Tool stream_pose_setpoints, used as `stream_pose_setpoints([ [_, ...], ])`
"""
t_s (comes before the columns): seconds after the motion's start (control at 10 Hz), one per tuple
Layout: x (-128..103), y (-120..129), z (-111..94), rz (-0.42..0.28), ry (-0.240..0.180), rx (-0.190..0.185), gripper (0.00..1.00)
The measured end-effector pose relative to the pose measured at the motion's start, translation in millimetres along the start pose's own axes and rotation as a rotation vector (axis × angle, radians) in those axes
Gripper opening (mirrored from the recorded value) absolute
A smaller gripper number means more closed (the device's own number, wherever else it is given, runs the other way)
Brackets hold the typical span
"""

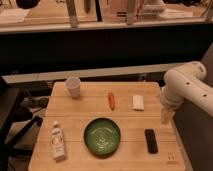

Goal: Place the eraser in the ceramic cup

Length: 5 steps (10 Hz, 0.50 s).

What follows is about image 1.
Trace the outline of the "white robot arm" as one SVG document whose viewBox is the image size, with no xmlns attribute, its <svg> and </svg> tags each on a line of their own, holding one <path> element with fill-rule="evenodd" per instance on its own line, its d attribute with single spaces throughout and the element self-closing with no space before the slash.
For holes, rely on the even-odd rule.
<svg viewBox="0 0 213 171">
<path fill-rule="evenodd" d="M 185 63 L 165 73 L 165 86 L 159 94 L 163 124 L 171 120 L 185 99 L 213 117 L 213 88 L 203 82 L 206 76 L 206 67 L 199 61 Z"/>
</svg>

